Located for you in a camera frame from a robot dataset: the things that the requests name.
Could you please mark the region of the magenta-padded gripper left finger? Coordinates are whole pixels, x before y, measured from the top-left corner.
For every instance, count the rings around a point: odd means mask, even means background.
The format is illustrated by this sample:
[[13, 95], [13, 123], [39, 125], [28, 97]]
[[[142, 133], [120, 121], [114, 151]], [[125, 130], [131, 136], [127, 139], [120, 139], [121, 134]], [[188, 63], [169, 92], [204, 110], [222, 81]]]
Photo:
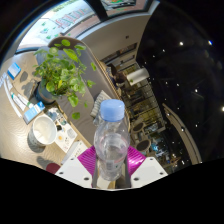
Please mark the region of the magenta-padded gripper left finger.
[[55, 173], [67, 181], [84, 188], [94, 188], [97, 179], [97, 161], [94, 147], [78, 146]]

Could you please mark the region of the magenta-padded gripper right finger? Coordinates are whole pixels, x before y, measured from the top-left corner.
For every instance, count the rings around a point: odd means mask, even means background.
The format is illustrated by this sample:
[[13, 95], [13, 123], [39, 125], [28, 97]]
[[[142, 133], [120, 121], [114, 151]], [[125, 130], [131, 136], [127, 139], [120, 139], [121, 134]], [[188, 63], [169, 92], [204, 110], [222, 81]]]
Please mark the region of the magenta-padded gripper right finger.
[[140, 188], [167, 176], [154, 157], [146, 157], [133, 147], [126, 157], [126, 181], [130, 188]]

